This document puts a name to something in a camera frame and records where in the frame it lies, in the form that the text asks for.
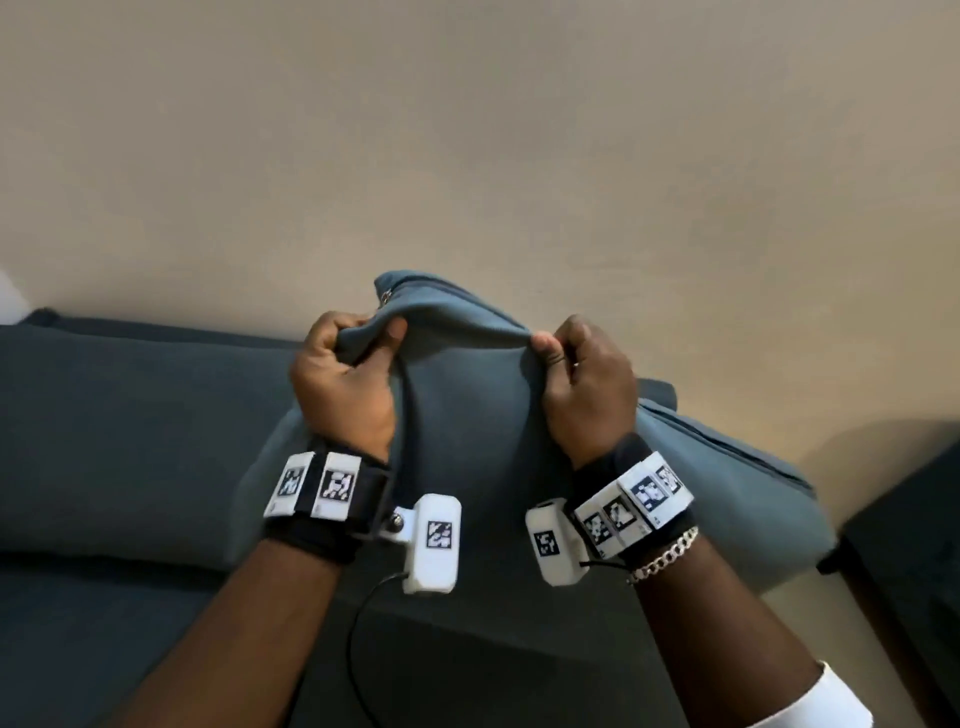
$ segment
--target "gray-blue fabric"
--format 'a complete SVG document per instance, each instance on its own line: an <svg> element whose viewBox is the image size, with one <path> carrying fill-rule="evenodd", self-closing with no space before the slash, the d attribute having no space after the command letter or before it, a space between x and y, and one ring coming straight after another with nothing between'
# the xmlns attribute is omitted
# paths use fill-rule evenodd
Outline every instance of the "gray-blue fabric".
<svg viewBox="0 0 960 728"><path fill-rule="evenodd" d="M376 289L388 301L366 325L340 334L338 356L356 361L391 318L407 319L392 376L397 504L412 507L424 493L452 495L464 519L453 593L390 591L377 609L546 654L632 662L640 645L625 634L638 612L621 573L594 569L581 584L559 589L540 579L523 517L541 500L568 496L571 471L546 430L543 368L529 348L530 332L423 273L384 274ZM779 584L832 548L827 518L789 464L646 400L638 403L636 430L694 493L703 531L752 589ZM252 545L277 474L308 439L294 408L241 482L228 562ZM341 597L355 603L402 559L395 546L362 549Z"/></svg>

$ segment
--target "white sleeve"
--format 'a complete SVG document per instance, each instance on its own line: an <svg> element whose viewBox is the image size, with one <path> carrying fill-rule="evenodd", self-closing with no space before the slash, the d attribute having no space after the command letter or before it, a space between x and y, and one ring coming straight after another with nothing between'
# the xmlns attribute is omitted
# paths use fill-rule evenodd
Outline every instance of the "white sleeve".
<svg viewBox="0 0 960 728"><path fill-rule="evenodd" d="M874 717L830 666L809 692L753 728L871 728Z"/></svg>

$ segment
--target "black cable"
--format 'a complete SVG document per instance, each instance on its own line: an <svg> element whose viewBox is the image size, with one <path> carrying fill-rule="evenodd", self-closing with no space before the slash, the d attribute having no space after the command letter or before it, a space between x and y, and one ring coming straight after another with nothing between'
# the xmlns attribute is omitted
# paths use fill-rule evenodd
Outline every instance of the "black cable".
<svg viewBox="0 0 960 728"><path fill-rule="evenodd" d="M608 569L622 569L624 571L633 571L626 564L617 564L615 561L581 561L582 567L607 567Z"/></svg>
<svg viewBox="0 0 960 728"><path fill-rule="evenodd" d="M350 686L353 688L353 694L356 695L357 702L360 704L360 709L367 717L367 720L370 721L370 724L373 726L373 728L383 728L383 724L377 720L377 717L367 705L367 701L364 700L363 693L360 692L360 686L357 684L357 677L353 674L353 633L356 631L357 622L360 620L360 615L370 603L370 600L373 599L373 595L380 591L380 587L385 586L392 581L396 581L397 579L405 579L407 576L408 574L406 572L398 571L397 573L392 573L390 576L380 579L380 581L376 583L376 586L367 592L367 595L363 597L363 601L361 601L360 606L357 607L356 614L353 615L353 624L350 625L350 629L347 632L347 677L350 680Z"/></svg>

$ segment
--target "silver chain bracelet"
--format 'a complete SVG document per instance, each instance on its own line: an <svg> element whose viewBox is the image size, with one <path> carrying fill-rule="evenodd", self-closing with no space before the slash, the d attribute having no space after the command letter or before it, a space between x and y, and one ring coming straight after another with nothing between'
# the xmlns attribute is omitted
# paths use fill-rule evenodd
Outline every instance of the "silver chain bracelet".
<svg viewBox="0 0 960 728"><path fill-rule="evenodd" d="M693 526L689 530L684 531L684 534L677 539L677 541L674 542L674 545L668 548L664 553L646 566L631 571L629 583L636 584L638 581L649 579L654 574L660 573L666 569L687 552L687 550L693 545L693 542L697 540L697 536L699 534L700 528L697 526Z"/></svg>

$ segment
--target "person's right hand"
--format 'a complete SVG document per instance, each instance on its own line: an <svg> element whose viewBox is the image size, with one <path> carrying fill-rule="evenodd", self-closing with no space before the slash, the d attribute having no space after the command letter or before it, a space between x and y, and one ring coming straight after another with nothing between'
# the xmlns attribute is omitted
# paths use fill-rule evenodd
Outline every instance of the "person's right hand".
<svg viewBox="0 0 960 728"><path fill-rule="evenodd" d="M568 318L555 334L536 332L531 344L547 368L543 411L550 434L580 470L634 431L630 360L603 329L581 316Z"/></svg>

